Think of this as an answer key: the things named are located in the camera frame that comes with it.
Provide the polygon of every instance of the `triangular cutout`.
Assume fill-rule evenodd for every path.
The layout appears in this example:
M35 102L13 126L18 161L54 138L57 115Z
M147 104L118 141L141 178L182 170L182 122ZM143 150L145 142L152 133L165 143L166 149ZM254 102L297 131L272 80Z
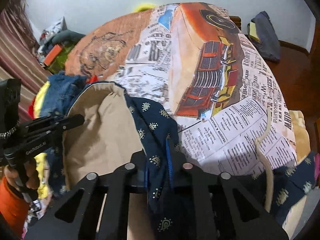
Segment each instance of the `triangular cutout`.
M232 191L240 212L241 220L243 222L248 222L252 219L258 218L259 211L252 206L252 204L240 193L240 191L236 188L234 188Z
M72 223L75 219L76 212L82 199L84 190L79 189L62 207L54 214L57 219L67 223Z

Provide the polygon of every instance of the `orange box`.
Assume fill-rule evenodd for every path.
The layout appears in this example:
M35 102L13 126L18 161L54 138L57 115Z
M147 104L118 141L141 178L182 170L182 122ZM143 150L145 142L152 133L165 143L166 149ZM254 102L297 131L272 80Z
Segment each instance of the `orange box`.
M62 51L62 47L59 44L55 45L52 48L52 50L50 50L48 55L45 57L43 63L46 64L47 66L49 66L51 64L51 62L55 59L55 57L57 57L57 55L59 55L59 53L61 51Z

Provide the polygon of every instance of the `pink curtain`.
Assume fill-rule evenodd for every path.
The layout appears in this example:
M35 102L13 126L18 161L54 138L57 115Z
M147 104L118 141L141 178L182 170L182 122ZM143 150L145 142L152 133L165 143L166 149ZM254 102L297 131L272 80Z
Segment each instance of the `pink curtain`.
M10 0L0 14L0 80L21 79L19 114L29 120L28 106L50 72L34 57L38 43L20 0Z

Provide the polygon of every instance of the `metal screw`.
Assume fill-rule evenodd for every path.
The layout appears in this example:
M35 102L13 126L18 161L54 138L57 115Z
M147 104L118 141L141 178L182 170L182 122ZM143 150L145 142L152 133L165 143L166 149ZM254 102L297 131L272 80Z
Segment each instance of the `metal screw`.
M191 170L193 168L193 165L191 163L184 163L182 165L182 167L185 169L185 170Z
M93 180L97 177L97 174L95 174L94 172L90 172L87 174L87 179L88 180Z
M231 178L231 175L230 175L230 173L228 173L228 172L223 172L223 173L221 173L221 178L223 178L223 179L230 179Z
M132 170L135 168L136 165L134 165L133 163L127 163L124 167L127 169L127 170Z

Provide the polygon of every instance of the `brown floor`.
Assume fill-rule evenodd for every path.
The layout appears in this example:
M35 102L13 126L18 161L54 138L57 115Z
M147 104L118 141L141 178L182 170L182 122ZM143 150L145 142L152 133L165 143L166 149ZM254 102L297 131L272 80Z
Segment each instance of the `brown floor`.
M310 137L311 150L318 151L315 122L320 118L320 69L299 51L281 47L278 64L267 61L289 110L301 110Z

